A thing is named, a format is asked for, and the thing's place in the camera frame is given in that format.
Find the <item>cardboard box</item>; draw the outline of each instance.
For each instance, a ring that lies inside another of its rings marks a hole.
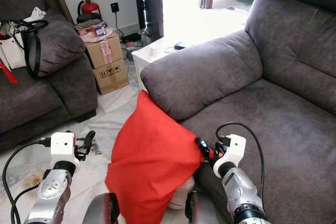
[[[109,93],[128,84],[127,67],[123,59],[94,69],[93,74],[101,94]]]
[[[119,37],[116,33],[112,33],[102,41],[86,43],[86,47],[94,69],[123,59]]]

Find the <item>red fabric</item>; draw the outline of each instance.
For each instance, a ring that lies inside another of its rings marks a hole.
[[[15,76],[9,71],[8,68],[6,68],[6,66],[2,63],[1,60],[0,60],[0,67],[2,68],[2,71],[5,73],[10,83],[17,83],[17,79],[15,78]]]
[[[141,91],[116,139],[105,183],[127,224],[158,224],[174,191],[199,167],[195,135]]]

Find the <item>white cup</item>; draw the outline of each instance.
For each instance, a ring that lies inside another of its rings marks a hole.
[[[158,45],[151,45],[151,56],[157,57],[160,55],[160,47]]]

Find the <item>gray sofa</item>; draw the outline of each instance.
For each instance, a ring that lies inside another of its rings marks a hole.
[[[336,220],[336,1],[255,0],[245,30],[173,53],[141,78],[173,119],[210,142],[225,122],[248,125],[264,151],[269,221]],[[258,186],[260,157],[247,138],[240,164]],[[208,165],[194,174],[230,223]]]
[[[41,41],[39,78],[26,68],[13,70],[11,84],[0,71],[0,151],[70,119],[95,115],[97,92],[85,45],[72,24],[46,0],[0,0],[1,19],[23,19],[38,6],[47,10],[49,25],[38,32]],[[35,39],[28,40],[30,65],[35,64]]]

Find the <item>white bag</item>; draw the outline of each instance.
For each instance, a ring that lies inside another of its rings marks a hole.
[[[6,59],[6,57],[5,57],[5,54],[4,54],[4,52],[2,51],[1,47],[0,47],[0,60],[3,62],[3,64],[6,66],[6,68],[10,71],[11,68],[10,68],[10,66],[9,66],[9,64],[8,64],[8,62],[7,62],[7,59]]]
[[[15,34],[15,38],[23,47],[21,34]],[[14,38],[0,40],[0,47],[11,69],[22,68],[26,66],[25,52],[16,43]]]

